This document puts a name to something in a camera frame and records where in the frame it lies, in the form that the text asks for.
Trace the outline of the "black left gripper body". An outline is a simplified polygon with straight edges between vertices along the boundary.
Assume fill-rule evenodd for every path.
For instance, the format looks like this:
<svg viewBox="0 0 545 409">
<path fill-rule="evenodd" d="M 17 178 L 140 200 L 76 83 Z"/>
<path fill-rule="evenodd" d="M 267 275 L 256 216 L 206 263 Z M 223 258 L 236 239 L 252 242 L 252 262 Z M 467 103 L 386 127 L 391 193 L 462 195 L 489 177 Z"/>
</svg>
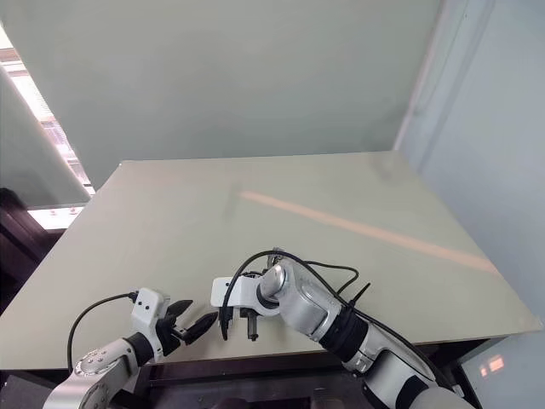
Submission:
<svg viewBox="0 0 545 409">
<path fill-rule="evenodd" d="M 173 353 L 182 344 L 187 345 L 185 334 L 175 328 L 176 320 L 176 315 L 166 314 L 155 326 L 163 356 Z"/>
</svg>

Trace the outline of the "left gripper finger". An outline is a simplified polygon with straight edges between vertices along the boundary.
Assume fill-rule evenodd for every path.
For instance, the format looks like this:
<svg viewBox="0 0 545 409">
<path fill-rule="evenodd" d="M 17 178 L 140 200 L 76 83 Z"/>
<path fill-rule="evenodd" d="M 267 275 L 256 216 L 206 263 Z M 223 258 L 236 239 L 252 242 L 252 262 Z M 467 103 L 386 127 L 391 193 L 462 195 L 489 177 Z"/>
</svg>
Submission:
<svg viewBox="0 0 545 409">
<path fill-rule="evenodd" d="M 165 319 L 176 320 L 181 316 L 193 303 L 193 300 L 180 300 L 171 303 L 166 310 Z"/>
<path fill-rule="evenodd" d="M 212 327 L 212 325 L 217 321 L 217 318 L 217 312 L 210 312 L 203 315 L 193 325 L 186 328 L 183 332 L 183 342 L 185 345 L 190 345 L 196 342 Z"/>
</svg>

